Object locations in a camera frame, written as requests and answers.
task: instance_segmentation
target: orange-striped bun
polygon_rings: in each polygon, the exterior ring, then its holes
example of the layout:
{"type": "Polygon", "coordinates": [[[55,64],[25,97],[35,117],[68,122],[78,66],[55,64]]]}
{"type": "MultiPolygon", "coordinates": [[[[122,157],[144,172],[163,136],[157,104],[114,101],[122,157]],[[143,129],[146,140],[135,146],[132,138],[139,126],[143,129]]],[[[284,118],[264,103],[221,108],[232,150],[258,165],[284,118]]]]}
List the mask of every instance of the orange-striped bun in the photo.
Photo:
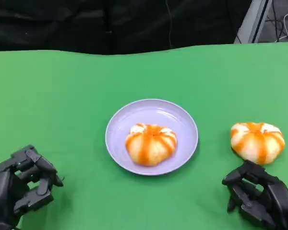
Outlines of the orange-striped bun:
{"type": "Polygon", "coordinates": [[[267,123],[236,123],[230,138],[239,156],[260,165],[273,162],[285,147],[282,132],[267,123]]]}
{"type": "Polygon", "coordinates": [[[134,125],[125,146],[131,159],[140,165],[154,166],[170,157],[177,145],[176,134],[157,125],[134,125]]]}

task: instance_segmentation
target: green tablecloth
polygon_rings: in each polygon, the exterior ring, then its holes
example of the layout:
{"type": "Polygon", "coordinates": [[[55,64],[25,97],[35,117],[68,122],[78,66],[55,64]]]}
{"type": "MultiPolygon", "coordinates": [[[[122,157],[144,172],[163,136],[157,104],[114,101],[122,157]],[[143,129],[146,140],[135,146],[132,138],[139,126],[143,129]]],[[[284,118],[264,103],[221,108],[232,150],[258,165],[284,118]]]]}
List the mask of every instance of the green tablecloth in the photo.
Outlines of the green tablecloth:
{"type": "Polygon", "coordinates": [[[227,214],[221,184],[242,163],[229,130],[247,121],[283,131],[285,150],[266,168],[288,186],[288,43],[112,57],[0,52],[0,161],[33,144],[65,177],[23,230],[252,229],[227,214]],[[129,173],[105,146],[111,116],[143,98],[179,104],[199,129],[194,157],[160,177],[129,173]]]}

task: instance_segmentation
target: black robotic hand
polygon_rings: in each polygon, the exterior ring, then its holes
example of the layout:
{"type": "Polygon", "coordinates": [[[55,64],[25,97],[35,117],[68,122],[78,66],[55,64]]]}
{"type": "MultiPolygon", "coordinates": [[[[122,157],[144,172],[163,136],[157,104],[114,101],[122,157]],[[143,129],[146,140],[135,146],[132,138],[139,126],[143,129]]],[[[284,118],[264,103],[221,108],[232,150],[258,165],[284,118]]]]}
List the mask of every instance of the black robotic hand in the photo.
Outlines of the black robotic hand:
{"type": "Polygon", "coordinates": [[[242,217],[266,229],[288,230],[288,189],[277,177],[251,161],[230,172],[222,181],[230,191],[228,212],[236,206],[242,217]],[[259,191],[256,184],[264,189],[259,191]]]}
{"type": "Polygon", "coordinates": [[[57,170],[31,145],[0,163],[0,230],[16,229],[22,215],[51,202],[53,185],[63,186],[57,170]],[[27,185],[38,181],[33,189],[27,185]]]}

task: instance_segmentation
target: lavender plate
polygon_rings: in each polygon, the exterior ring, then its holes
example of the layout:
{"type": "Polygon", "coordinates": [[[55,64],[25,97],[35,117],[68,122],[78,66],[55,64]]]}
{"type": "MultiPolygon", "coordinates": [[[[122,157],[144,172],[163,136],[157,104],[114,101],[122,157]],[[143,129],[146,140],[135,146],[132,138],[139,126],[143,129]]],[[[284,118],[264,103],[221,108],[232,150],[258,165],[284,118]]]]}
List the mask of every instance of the lavender plate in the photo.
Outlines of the lavender plate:
{"type": "Polygon", "coordinates": [[[145,99],[122,107],[106,129],[106,146],[113,160],[124,169],[141,175],[161,175],[181,167],[193,155],[198,142],[197,126],[180,106],[159,99],[145,99]],[[134,163],[125,148],[125,138],[136,123],[167,126],[177,135],[176,152],[157,166],[134,163]]]}

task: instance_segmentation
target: black curtain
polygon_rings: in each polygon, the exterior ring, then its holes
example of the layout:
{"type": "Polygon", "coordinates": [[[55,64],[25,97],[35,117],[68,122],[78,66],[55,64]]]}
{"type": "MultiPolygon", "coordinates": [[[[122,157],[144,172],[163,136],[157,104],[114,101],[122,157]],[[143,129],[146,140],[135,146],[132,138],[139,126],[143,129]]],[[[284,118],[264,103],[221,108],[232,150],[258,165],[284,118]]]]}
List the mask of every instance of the black curtain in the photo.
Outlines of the black curtain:
{"type": "Polygon", "coordinates": [[[0,0],[0,51],[130,54],[230,44],[252,0],[0,0]]]}

